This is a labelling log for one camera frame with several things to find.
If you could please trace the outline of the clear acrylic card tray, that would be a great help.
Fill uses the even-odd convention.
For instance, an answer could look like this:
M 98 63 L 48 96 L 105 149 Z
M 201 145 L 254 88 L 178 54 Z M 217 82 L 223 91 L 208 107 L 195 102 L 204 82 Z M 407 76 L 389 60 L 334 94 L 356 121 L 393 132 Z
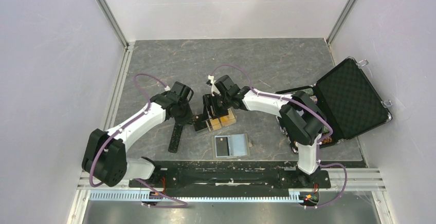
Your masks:
M 195 115 L 193 117 L 193 127 L 198 133 L 213 132 L 224 127 L 231 126 L 237 122 L 237 117 L 232 108 L 227 109 L 228 115 L 218 118 L 209 118 L 208 114 Z

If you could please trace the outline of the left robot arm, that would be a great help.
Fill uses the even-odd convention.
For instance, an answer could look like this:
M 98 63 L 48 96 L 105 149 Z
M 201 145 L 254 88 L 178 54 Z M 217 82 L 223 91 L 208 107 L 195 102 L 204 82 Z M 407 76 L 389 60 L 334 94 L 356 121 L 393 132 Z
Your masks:
M 96 129 L 91 132 L 82 160 L 82 169 L 89 173 L 91 186 L 105 184 L 116 186 L 124 179 L 142 179 L 148 186 L 161 182 L 161 172 L 156 164 L 147 158 L 128 158 L 129 148 L 152 128 L 174 119 L 181 126 L 192 122 L 193 113 L 189 102 L 193 90 L 175 82 L 171 88 L 154 95 L 140 111 L 124 122 L 108 130 Z

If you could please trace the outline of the beige leather card holder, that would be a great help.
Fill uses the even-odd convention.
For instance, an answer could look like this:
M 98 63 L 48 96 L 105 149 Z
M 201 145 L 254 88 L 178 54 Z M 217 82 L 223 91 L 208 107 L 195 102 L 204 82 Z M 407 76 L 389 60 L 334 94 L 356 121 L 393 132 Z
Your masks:
M 215 139 L 217 137 L 228 137 L 228 144 L 230 156 L 217 157 L 215 152 Z M 250 156 L 250 143 L 247 134 L 234 134 L 234 135 L 218 135 L 212 139 L 212 156 L 214 159 L 234 159 Z

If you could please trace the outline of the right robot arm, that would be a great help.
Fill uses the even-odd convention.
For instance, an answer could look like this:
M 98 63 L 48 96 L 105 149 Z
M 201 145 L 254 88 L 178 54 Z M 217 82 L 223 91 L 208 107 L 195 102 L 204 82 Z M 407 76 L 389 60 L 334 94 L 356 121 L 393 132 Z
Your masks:
M 259 111 L 280 118 L 291 141 L 298 145 L 298 183 L 310 187 L 317 181 L 322 167 L 319 158 L 324 139 L 322 130 L 326 127 L 332 134 L 333 129 L 307 93 L 297 91 L 294 95 L 279 95 L 250 86 L 239 88 L 228 75 L 218 79 L 209 75 L 207 84 L 211 87 L 212 96 L 225 108 Z

